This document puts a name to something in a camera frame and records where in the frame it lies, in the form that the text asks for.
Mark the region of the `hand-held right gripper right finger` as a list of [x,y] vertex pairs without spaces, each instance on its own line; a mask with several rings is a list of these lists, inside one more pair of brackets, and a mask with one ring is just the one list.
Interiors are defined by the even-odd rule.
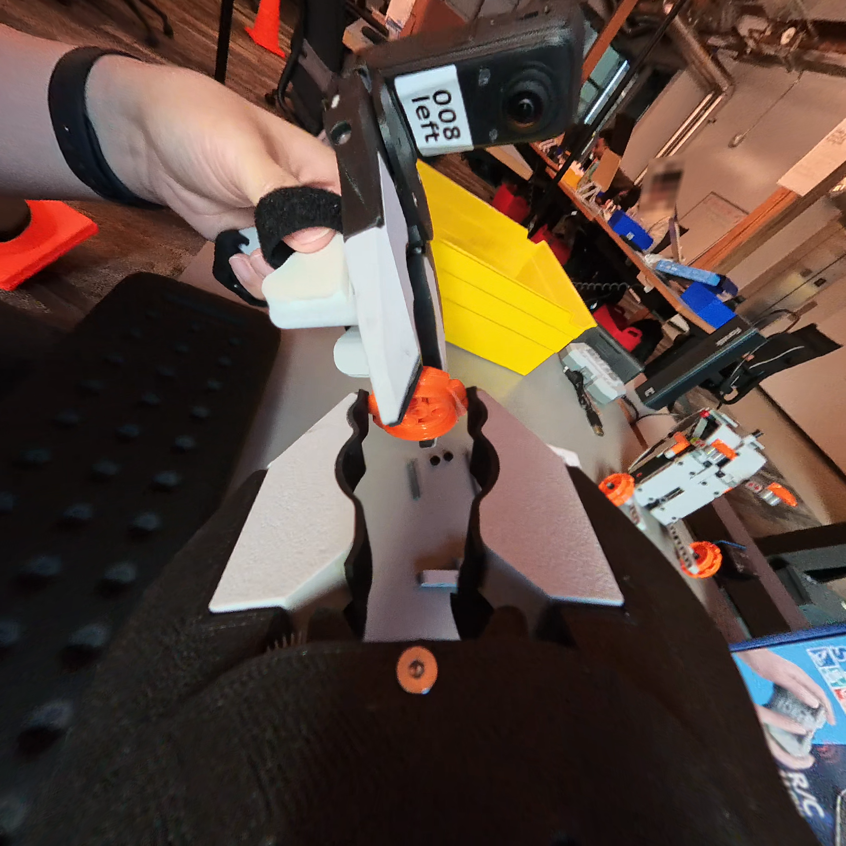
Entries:
[[531,633],[553,608],[619,610],[624,597],[569,466],[477,387],[467,389],[471,501],[457,629],[482,633],[516,608]]

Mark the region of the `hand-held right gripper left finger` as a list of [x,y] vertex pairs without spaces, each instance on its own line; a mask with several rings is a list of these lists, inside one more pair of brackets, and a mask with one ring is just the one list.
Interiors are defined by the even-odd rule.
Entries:
[[355,489],[366,471],[369,397],[345,396],[270,461],[209,601],[211,613],[293,613],[345,587],[349,628],[365,631],[371,546]]

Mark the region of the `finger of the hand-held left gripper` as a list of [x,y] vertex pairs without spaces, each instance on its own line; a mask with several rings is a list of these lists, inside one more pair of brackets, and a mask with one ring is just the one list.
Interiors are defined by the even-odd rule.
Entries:
[[342,220],[372,393],[409,400],[425,366],[446,369],[446,333],[430,244],[411,242],[384,154],[342,155]]

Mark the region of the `yellow plastic parts bin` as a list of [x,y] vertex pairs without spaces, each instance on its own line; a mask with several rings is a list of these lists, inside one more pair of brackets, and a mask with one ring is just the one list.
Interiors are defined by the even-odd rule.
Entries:
[[519,375],[597,326],[551,248],[425,163],[448,343]]

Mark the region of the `orange toy wheel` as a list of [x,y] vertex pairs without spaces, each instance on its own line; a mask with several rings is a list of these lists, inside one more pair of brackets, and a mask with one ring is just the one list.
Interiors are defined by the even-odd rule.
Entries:
[[434,441],[448,434],[468,410],[465,386],[446,371],[424,366],[402,420],[388,426],[379,415],[375,397],[368,397],[368,412],[373,422],[394,438]]

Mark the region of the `grey desk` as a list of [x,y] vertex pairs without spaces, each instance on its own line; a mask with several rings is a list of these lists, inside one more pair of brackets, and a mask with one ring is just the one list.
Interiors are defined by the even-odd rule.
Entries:
[[[282,442],[286,449],[291,446],[319,420],[316,412],[327,405],[328,397],[338,393],[338,390],[330,390],[332,383],[328,372],[323,370],[329,341],[327,329],[295,330],[292,340],[282,341],[281,351],[292,351],[294,361],[292,365],[275,365],[271,373],[271,386],[261,401],[261,432],[249,438],[257,443],[259,457],[269,457],[275,451],[273,444],[276,441]],[[442,457],[447,450],[456,453],[454,460],[447,463],[442,458],[438,467],[429,464],[432,454]],[[371,590],[362,635],[365,641],[471,638],[471,634],[460,634],[457,629],[452,604],[457,591],[421,589],[417,582],[421,570],[460,569],[474,496],[469,473],[470,452],[466,417],[460,419],[441,449],[419,449],[370,425],[363,442],[366,471],[355,489],[363,507],[371,545]],[[406,462],[415,459],[421,485],[421,497],[416,502],[411,499],[405,470]],[[260,483],[267,467],[259,472]],[[626,532],[608,528],[609,515],[609,507],[603,506],[597,521],[589,519],[611,566],[612,556],[602,544],[638,534],[629,522]],[[223,552],[223,569],[245,520],[231,550]],[[222,574],[223,570],[213,585],[212,594]],[[286,613],[297,626],[305,626],[304,620],[317,608],[338,605],[342,600],[349,601],[345,587],[310,607]]]

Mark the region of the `person's left hand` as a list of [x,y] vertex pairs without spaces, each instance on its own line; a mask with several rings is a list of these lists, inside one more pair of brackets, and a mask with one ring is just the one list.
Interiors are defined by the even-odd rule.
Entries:
[[109,55],[95,62],[85,95],[117,179],[208,241],[251,227],[257,202],[275,189],[341,192],[327,146],[192,70]]

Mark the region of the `partly built toy robot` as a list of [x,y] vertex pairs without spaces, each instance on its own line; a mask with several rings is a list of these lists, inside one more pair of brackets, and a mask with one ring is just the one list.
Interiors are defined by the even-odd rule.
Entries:
[[708,579],[722,566],[724,546],[739,544],[687,541],[679,533],[685,518],[737,488],[769,506],[798,504],[787,486],[761,474],[767,464],[762,436],[721,410],[704,408],[681,420],[628,471],[608,475],[598,487],[640,529],[646,515],[664,527],[684,575]]

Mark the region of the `grey battery box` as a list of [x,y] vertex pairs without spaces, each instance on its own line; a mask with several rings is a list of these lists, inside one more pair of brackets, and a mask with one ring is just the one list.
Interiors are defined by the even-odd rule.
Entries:
[[595,404],[605,406],[626,395],[624,383],[589,344],[568,344],[558,358],[564,368],[582,377],[585,392]]

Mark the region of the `blue plastic bin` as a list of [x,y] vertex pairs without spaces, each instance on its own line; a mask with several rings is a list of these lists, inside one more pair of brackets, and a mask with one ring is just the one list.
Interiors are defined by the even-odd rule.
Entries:
[[641,252],[649,252],[654,243],[650,234],[626,211],[617,209],[607,220],[611,231],[622,240],[629,243],[633,248]]
[[736,297],[738,287],[728,276],[661,257],[653,271],[683,282],[682,301],[711,327],[719,329],[734,319],[735,312],[727,301]]

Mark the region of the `black upright device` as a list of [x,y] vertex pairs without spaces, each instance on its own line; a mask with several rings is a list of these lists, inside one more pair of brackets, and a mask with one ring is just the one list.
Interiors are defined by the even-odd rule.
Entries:
[[646,365],[646,380],[636,387],[645,407],[661,409],[709,378],[742,360],[767,341],[740,315],[711,333],[688,334]]

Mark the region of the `orange traffic cone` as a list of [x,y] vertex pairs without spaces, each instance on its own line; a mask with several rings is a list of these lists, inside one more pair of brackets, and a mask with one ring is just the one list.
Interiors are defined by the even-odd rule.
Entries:
[[286,58],[280,46],[280,1],[259,1],[255,20],[245,27],[247,36],[261,49],[279,58]]
[[98,234],[98,225],[58,200],[27,200],[26,225],[14,237],[2,234],[1,290],[16,290],[70,250]]

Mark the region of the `blue robot kit box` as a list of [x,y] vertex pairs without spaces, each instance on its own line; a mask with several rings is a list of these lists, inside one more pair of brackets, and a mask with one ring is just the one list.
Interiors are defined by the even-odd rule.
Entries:
[[845,844],[845,625],[729,647],[789,796],[822,844]]

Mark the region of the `black wristband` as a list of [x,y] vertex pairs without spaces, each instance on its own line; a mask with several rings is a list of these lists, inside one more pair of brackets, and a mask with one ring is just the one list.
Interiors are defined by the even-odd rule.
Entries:
[[130,55],[79,47],[58,59],[48,82],[48,110],[56,141],[71,172],[100,198],[122,206],[155,208],[155,204],[133,193],[111,169],[89,118],[86,85],[95,64],[107,56]]

